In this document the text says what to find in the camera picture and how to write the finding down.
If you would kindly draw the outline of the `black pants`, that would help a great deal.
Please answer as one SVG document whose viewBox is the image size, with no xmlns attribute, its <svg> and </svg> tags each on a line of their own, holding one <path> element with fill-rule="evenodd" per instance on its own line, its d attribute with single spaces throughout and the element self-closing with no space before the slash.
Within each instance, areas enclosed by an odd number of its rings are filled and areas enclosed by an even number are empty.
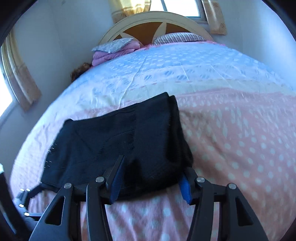
<svg viewBox="0 0 296 241">
<path fill-rule="evenodd" d="M 176 98 L 162 93 L 103 116 L 64 122 L 46 156 L 43 184 L 88 184 L 125 157 L 120 200 L 179 182 L 193 156 L 185 141 Z"/>
</svg>

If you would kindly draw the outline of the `pink polka dot bedspread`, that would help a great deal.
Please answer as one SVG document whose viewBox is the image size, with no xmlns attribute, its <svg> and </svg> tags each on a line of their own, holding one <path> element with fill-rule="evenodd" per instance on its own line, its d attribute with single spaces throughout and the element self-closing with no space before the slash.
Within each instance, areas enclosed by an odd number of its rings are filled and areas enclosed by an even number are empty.
<svg viewBox="0 0 296 241">
<path fill-rule="evenodd" d="M 107 208 L 115 240 L 186 238 L 194 209 L 177 182 L 188 166 L 235 183 L 280 240 L 295 219 L 295 88 L 217 43 L 145 47 L 88 70 L 48 107 L 18 153 L 11 191 L 83 184 L 119 155 L 129 167 Z"/>
</svg>

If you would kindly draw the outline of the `brown plush toy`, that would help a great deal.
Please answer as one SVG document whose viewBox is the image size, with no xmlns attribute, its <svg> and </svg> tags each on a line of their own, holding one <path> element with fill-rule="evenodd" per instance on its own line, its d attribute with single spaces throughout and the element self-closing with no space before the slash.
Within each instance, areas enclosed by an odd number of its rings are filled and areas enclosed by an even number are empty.
<svg viewBox="0 0 296 241">
<path fill-rule="evenodd" d="M 73 83 L 77 78 L 79 78 L 81 75 L 83 75 L 86 71 L 88 71 L 92 67 L 91 63 L 84 62 L 81 66 L 74 69 L 71 72 L 71 82 Z"/>
</svg>

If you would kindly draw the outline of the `folded pink blanket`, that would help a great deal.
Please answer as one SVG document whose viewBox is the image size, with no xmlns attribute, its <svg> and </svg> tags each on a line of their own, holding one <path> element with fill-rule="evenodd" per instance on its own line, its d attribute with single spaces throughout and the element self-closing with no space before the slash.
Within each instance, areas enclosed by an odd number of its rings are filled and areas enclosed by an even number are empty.
<svg viewBox="0 0 296 241">
<path fill-rule="evenodd" d="M 127 43 L 125 46 L 120 48 L 118 51 L 115 51 L 114 53 L 107 53 L 104 51 L 95 51 L 93 54 L 93 59 L 91 64 L 93 67 L 95 67 L 109 60 L 113 60 L 123 55 L 133 53 L 139 50 L 141 47 L 142 47 L 142 44 L 140 44 L 140 42 L 136 40 L 132 40 L 129 43 Z"/>
</svg>

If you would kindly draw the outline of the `beige curtain side right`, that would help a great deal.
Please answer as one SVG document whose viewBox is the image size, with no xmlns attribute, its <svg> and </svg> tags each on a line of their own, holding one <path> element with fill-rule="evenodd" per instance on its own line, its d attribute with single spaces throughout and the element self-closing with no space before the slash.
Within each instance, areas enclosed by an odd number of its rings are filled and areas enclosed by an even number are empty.
<svg viewBox="0 0 296 241">
<path fill-rule="evenodd" d="M 1 60 L 16 99 L 21 108 L 28 111 L 42 94 L 21 58 L 14 30 L 9 32 L 1 46 Z"/>
</svg>

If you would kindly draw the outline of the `side window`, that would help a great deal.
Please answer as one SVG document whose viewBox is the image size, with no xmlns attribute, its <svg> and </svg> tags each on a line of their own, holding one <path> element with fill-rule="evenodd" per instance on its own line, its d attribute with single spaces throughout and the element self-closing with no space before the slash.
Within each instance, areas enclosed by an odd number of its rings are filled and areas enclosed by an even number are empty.
<svg viewBox="0 0 296 241">
<path fill-rule="evenodd" d="M 6 74 L 1 64 L 1 124 L 6 120 L 15 106 L 16 98 L 6 79 Z"/>
</svg>

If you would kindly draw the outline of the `grey patterned pillow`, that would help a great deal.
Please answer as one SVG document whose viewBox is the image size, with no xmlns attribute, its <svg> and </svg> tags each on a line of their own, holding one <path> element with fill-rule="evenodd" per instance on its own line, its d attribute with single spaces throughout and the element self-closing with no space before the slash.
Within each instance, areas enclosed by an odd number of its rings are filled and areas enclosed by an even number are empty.
<svg viewBox="0 0 296 241">
<path fill-rule="evenodd" d="M 105 53 L 115 53 L 115 52 L 119 51 L 121 48 L 123 48 L 125 45 L 130 43 L 131 41 L 133 41 L 133 38 L 121 38 L 121 39 L 113 40 L 108 43 L 98 45 L 98 46 L 94 47 L 91 51 L 92 52 L 101 51 L 101 52 L 105 52 Z"/>
</svg>

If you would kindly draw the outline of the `striped pillow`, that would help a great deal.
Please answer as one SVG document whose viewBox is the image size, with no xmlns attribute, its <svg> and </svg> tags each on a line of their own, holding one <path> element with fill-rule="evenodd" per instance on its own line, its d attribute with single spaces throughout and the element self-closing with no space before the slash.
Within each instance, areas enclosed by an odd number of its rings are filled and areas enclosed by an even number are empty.
<svg viewBox="0 0 296 241">
<path fill-rule="evenodd" d="M 206 41 L 200 35 L 188 32 L 179 32 L 179 33 L 169 33 L 154 39 L 154 45 L 163 45 L 170 43 L 186 43 L 186 42 L 204 42 Z"/>
</svg>

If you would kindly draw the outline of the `cream wooden headboard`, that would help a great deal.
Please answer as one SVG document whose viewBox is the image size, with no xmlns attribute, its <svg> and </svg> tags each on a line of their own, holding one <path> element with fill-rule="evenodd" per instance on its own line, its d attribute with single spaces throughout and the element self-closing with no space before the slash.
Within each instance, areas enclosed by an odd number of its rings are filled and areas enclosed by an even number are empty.
<svg viewBox="0 0 296 241">
<path fill-rule="evenodd" d="M 117 22 L 104 34 L 99 44 L 119 38 L 134 38 L 143 45 L 148 45 L 157 37 L 178 32 L 191 32 L 206 40 L 213 40 L 203 27 L 185 16 L 166 11 L 148 11 L 128 16 Z"/>
</svg>

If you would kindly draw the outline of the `beige curtain far right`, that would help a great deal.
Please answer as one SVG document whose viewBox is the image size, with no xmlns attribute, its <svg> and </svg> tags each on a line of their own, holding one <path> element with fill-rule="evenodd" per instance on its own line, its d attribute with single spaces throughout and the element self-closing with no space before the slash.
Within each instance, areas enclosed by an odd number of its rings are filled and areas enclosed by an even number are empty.
<svg viewBox="0 0 296 241">
<path fill-rule="evenodd" d="M 210 33 L 214 35 L 227 35 L 227 27 L 218 1 L 202 0 L 202 4 Z"/>
</svg>

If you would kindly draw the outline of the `yellow curtain by headboard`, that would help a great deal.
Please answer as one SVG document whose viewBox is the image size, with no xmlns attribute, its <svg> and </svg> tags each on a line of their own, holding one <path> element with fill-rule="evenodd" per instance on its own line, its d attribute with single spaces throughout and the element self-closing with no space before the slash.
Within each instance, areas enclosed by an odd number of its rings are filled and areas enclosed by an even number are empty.
<svg viewBox="0 0 296 241">
<path fill-rule="evenodd" d="M 114 23 L 138 13 L 149 11 L 151 0 L 109 0 L 111 17 Z"/>
</svg>

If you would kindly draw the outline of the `headboard window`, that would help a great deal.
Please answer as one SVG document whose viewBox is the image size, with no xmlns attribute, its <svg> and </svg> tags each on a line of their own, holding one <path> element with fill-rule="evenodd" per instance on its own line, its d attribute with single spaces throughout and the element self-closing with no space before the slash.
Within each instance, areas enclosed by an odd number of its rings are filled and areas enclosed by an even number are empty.
<svg viewBox="0 0 296 241">
<path fill-rule="evenodd" d="M 191 20 L 206 23 L 206 15 L 200 0 L 152 0 L 150 11 L 167 11 Z"/>
</svg>

